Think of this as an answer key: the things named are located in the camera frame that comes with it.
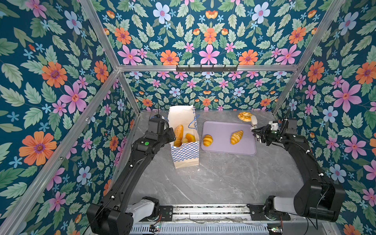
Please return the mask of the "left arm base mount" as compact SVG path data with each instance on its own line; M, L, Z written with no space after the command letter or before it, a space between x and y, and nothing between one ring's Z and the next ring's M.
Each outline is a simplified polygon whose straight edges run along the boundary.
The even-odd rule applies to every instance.
M138 203L128 205L126 213L132 214L134 223L172 221L173 206L162 206L158 199L145 196Z

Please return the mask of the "checkered paper bread bag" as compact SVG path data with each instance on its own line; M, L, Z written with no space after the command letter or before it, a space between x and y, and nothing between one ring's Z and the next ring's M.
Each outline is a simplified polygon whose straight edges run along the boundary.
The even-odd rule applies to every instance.
M175 168L184 168L189 166L199 165L199 145L200 138L198 135L197 119L199 115L196 114L194 106L171 106L168 112L168 121L173 130L178 125L183 125L184 134L190 133L195 136L196 142L185 143L180 147L174 147L174 142L171 145L171 155Z

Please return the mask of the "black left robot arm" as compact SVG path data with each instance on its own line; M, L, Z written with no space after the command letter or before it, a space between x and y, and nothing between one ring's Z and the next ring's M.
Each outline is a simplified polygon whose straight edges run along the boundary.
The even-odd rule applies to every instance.
M153 197L143 197L130 204L131 195L146 168L165 145L176 140L173 128L160 114L148 121L148 130L131 148L125 168L98 204L91 204L87 217L91 231L97 235L128 235L133 225L160 217L160 203Z

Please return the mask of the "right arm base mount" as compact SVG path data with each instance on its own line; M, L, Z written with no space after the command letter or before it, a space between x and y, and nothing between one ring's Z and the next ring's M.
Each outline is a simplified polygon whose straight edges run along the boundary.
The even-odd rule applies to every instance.
M278 211L274 205L275 196L269 196L264 204L247 204L247 208L250 210L250 216L253 221L276 221L276 220L291 220L288 213Z

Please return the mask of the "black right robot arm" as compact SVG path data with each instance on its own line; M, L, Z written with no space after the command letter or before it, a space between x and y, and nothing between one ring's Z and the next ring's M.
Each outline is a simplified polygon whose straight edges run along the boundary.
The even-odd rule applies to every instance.
M346 193L320 167L308 140L298 134L297 120L284 119L281 125L272 121L252 132L261 143L284 148L295 161L304 183L294 197L269 196L261 214L270 220L287 219L293 214L336 222Z

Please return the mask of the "long narrow striped bread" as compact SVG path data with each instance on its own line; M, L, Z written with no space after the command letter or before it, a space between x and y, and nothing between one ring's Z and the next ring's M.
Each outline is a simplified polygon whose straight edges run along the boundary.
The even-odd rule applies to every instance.
M176 139L174 141L174 147L180 147L182 145L182 140L181 139Z

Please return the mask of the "lavender plastic tray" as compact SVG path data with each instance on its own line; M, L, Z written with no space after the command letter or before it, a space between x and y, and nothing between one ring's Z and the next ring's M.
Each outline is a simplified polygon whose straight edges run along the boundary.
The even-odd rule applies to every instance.
M251 125L243 123L206 121L203 124L201 149L206 152L255 155L256 141L251 128ZM231 136L237 131L242 131L243 135L240 141L233 145ZM212 137L212 143L209 146L204 145L206 136Z

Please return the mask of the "yellow orange mango bread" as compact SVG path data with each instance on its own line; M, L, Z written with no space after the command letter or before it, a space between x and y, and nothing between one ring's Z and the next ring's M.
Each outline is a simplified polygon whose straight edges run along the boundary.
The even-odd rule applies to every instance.
M195 136L190 133L186 134L186 139L188 143L196 142Z

